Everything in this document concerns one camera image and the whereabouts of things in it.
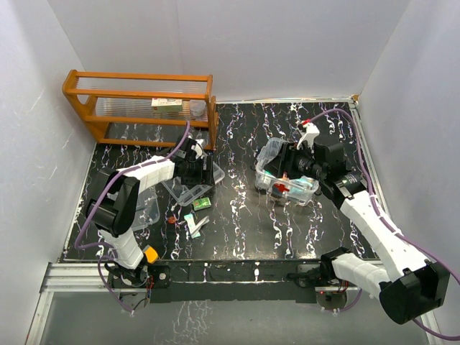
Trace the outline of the small green box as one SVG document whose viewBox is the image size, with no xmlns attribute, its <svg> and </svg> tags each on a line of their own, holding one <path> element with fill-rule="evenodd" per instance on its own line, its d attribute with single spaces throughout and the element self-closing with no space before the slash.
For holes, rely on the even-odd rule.
<svg viewBox="0 0 460 345">
<path fill-rule="evenodd" d="M 210 208 L 212 206 L 211 200 L 209 197 L 199 198 L 192 202 L 194 211 L 200 211 L 203 209 Z"/>
</svg>

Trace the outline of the clear divider tray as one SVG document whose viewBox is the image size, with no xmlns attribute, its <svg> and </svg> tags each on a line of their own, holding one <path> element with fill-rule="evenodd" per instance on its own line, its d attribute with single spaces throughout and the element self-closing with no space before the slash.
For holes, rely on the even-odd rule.
<svg viewBox="0 0 460 345">
<path fill-rule="evenodd" d="M 197 183 L 186 177 L 175 176 L 173 179 L 162 182 L 162 185 L 175 199 L 180 206 L 188 206 L 194 200 L 204 196 L 216 184 L 223 181 L 225 172 L 214 162 L 213 163 L 213 185 Z"/>
</svg>

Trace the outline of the clear first aid box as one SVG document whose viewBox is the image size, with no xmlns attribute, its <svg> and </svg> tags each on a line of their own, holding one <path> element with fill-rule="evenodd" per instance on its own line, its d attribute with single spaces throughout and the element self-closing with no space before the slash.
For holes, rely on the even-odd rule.
<svg viewBox="0 0 460 345">
<path fill-rule="evenodd" d="M 306 176 L 292 179 L 287 174 L 276 178 L 265 168 L 265 165 L 276 157 L 283 143 L 285 140 L 272 137 L 259 151 L 255 160 L 255 187 L 265 190 L 274 199 L 305 206 L 318 190 L 318 181 Z"/>
</svg>

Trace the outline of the teal white sachet strips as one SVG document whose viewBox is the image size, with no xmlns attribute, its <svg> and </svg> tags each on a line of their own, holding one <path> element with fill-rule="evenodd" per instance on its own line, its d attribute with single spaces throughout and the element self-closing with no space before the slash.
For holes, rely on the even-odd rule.
<svg viewBox="0 0 460 345">
<path fill-rule="evenodd" d="M 192 239 L 199 237 L 201 228 L 209 222 L 209 216 L 205 216 L 196 223 L 193 214 L 191 213 L 185 215 L 184 219 L 188 225 L 188 230 Z"/>
</svg>

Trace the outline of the teal bandage packet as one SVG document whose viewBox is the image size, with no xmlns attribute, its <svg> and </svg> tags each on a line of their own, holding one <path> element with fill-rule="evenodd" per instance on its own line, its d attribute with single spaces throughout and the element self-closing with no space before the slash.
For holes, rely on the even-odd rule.
<svg viewBox="0 0 460 345">
<path fill-rule="evenodd" d="M 303 176 L 298 179 L 290 180 L 289 196 L 292 198 L 307 198 L 317 190 L 317 181 Z"/>
</svg>

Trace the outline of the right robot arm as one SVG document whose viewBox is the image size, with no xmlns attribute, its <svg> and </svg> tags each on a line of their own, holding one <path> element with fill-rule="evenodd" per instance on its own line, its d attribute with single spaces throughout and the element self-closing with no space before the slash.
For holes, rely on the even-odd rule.
<svg viewBox="0 0 460 345">
<path fill-rule="evenodd" d="M 342 143 L 318 137 L 308 147 L 271 138 L 258 161 L 275 179 L 279 191 L 287 191 L 289 180 L 303 176 L 318 181 L 322 194 L 354 223 L 383 265 L 374 266 L 339 247 L 321 256 L 319 271 L 325 283 L 337 285 L 345 280 L 360 287 L 377 297 L 398 324 L 443 305 L 449 271 L 385 226 L 384 214 L 373 208 L 361 175 L 350 169 Z"/>
</svg>

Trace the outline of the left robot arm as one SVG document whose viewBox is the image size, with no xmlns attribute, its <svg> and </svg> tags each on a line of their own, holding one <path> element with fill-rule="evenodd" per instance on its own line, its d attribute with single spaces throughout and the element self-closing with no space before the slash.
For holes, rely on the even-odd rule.
<svg viewBox="0 0 460 345">
<path fill-rule="evenodd" d="M 133 287 L 146 283 L 148 266 L 158 258 L 152 247 L 141 248 L 134 236 L 139 195 L 175 178 L 189 188 L 215 184 L 213 161 L 202 139 L 179 139 L 166 153 L 128 168 L 100 170 L 86 208 L 86 223 L 98 229 L 114 255 L 106 269 Z"/>
</svg>

